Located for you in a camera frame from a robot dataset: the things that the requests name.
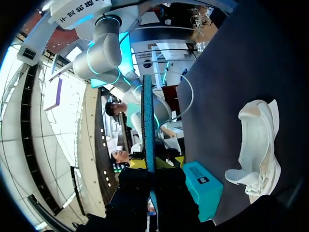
shoe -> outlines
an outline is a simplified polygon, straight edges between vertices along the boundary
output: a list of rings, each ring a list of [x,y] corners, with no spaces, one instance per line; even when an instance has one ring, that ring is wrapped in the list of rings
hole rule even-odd
[[[274,141],[279,130],[277,102],[252,101],[242,108],[239,119],[242,143],[238,161],[242,169],[227,170],[225,178],[233,184],[246,185],[248,195],[270,195],[281,174],[274,153]]]

yellow object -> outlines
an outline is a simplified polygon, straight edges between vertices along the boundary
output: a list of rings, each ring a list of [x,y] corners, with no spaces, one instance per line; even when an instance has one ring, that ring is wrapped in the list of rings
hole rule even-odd
[[[130,166],[134,166],[135,164],[137,164],[138,162],[141,162],[141,159],[132,159],[130,161]]]
[[[175,157],[175,159],[180,163],[180,167],[183,168],[184,156]]]
[[[133,159],[131,160],[131,167],[130,168],[134,168],[134,169],[138,169],[138,168],[144,168],[146,169],[146,162],[145,160],[140,160],[140,159]],[[155,162],[156,162],[156,168],[174,168],[173,166],[169,165],[168,163],[164,162],[162,159],[156,157],[155,158]]]

signboard with chinese text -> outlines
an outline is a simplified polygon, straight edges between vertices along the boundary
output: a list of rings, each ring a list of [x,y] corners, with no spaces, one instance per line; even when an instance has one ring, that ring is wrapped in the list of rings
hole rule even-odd
[[[61,0],[52,5],[51,16],[63,29],[73,29],[111,6],[111,0]]]

teal box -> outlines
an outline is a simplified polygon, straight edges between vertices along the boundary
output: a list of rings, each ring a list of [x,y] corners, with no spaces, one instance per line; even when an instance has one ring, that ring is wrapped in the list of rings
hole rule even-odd
[[[183,171],[186,175],[186,185],[198,204],[199,220],[204,222],[212,219],[220,202],[223,184],[196,161],[186,163]]]

black cloth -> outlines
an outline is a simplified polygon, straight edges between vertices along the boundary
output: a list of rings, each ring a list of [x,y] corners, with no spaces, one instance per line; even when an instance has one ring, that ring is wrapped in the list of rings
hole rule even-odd
[[[274,194],[294,185],[308,165],[308,76],[301,49],[308,27],[298,28],[302,14],[291,15],[297,14],[294,8],[277,8],[267,1],[241,1],[186,75],[195,95],[191,109],[182,116],[186,161],[199,161],[224,184],[216,224],[250,204],[244,186],[233,185],[224,176],[226,170],[240,168],[238,113],[246,103],[256,99],[278,103],[275,154],[282,172]],[[185,81],[177,94],[184,111],[191,100]]]

